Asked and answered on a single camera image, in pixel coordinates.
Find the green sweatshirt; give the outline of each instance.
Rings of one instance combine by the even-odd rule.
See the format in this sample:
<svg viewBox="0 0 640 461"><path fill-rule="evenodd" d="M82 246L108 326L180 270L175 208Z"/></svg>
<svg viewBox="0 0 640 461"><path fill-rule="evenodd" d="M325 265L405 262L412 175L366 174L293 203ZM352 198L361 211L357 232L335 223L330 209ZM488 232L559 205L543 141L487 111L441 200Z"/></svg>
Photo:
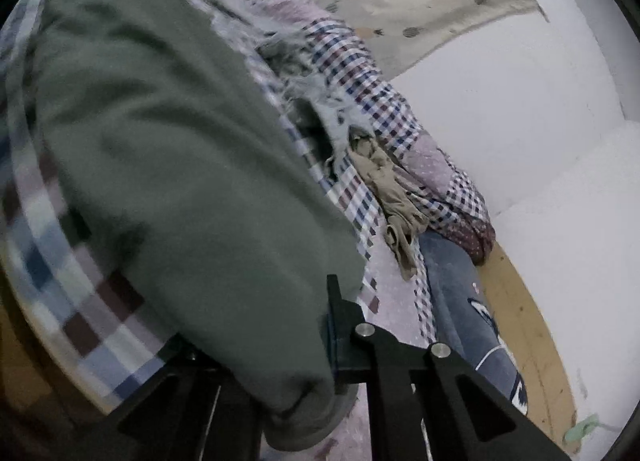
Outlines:
<svg viewBox="0 0 640 461"><path fill-rule="evenodd" d="M243 57L186 0L47 0L35 86L65 196L135 289L286 426L321 428L326 276L353 298L364 263Z"/></svg>

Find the white wall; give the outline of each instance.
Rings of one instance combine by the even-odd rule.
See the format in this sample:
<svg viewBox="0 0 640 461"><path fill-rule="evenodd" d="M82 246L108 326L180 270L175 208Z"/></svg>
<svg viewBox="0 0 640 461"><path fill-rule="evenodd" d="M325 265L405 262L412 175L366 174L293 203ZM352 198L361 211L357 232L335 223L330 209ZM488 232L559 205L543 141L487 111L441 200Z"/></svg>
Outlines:
<svg viewBox="0 0 640 461"><path fill-rule="evenodd" d="M485 195L556 342L578 420L597 412L621 428L640 398L640 125L625 121L620 84L575 0L538 2L549 22L499 20L393 83ZM629 91L625 111L640 112ZM601 459L615 438L596 429L577 459Z"/></svg>
<svg viewBox="0 0 640 461"><path fill-rule="evenodd" d="M640 399L640 124L626 121L549 186L494 219L534 295L578 419L624 427ZM616 434L585 438L599 460Z"/></svg>
<svg viewBox="0 0 640 461"><path fill-rule="evenodd" d="M539 13L511 16L452 40L392 83L495 216L622 123L604 61L576 62L598 51L592 41L581 53Z"/></svg>
<svg viewBox="0 0 640 461"><path fill-rule="evenodd" d="M614 0L575 0L616 83L625 116L640 121L640 41Z"/></svg>

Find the checkered fabric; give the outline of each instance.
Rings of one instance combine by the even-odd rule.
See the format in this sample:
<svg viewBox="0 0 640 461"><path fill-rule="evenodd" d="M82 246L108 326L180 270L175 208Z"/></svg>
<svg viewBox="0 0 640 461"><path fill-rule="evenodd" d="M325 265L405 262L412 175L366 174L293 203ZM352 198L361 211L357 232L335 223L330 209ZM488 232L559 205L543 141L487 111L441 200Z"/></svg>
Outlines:
<svg viewBox="0 0 640 461"><path fill-rule="evenodd" d="M39 339L79 388L108 412L135 391L173 351L175 332L145 304L117 265L96 259L90 234L63 196L56 168L38 132L34 107L33 56L44 0L20 0L0 32L0 180L4 226L3 262L16 298ZM204 1L212 29L244 56L265 98L280 110L280 123L327 197L352 222L358 250L369 258L370 238L384 223L382 210L349 159L324 169L308 142L284 115L282 84L257 55L250 38ZM343 22L327 18L306 28L314 62L369 114L377 135L397 157L421 131L408 104L380 78L370 53ZM460 180L473 197L475 188ZM456 209L482 212L484 203L452 185L450 199L432 200L446 224ZM422 336L434 340L431 300L424 263L413 244L418 274L415 305ZM361 303L375 298L376 281L366 268Z"/></svg>
<svg viewBox="0 0 640 461"><path fill-rule="evenodd" d="M449 155L444 154L444 157L449 167L454 171L445 201L474 219L489 222L489 212L484 203L484 198L480 195L476 186L465 171L456 167Z"/></svg>
<svg viewBox="0 0 640 461"><path fill-rule="evenodd" d="M35 120L33 59L44 0L20 0L0 32L3 262L38 338L104 411L163 364L174 335L92 256Z"/></svg>

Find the wooden floor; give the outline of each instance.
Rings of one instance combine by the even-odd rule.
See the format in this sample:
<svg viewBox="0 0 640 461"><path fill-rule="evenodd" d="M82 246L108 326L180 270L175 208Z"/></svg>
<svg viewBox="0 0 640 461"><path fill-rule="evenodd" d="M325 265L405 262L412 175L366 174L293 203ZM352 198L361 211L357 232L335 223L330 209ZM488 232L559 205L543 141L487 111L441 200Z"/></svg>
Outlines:
<svg viewBox="0 0 640 461"><path fill-rule="evenodd" d="M529 418L567 453L580 443L562 444L575 425L574 397L545 320L511 261L496 245L478 268L500 334L518 362L529 396Z"/></svg>

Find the silver bolt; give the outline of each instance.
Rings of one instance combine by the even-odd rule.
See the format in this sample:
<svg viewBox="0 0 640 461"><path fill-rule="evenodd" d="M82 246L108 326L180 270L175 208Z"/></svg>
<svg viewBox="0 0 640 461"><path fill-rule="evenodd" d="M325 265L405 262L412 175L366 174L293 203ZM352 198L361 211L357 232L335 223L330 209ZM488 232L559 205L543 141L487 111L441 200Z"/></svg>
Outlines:
<svg viewBox="0 0 640 461"><path fill-rule="evenodd" d="M451 354L451 349L448 345L438 342L431 346L431 354L436 358L446 358Z"/></svg>
<svg viewBox="0 0 640 461"><path fill-rule="evenodd" d="M363 322L362 324L358 324L356 326L356 333L363 338L371 336L375 332L376 328L371 324L367 324L366 322Z"/></svg>

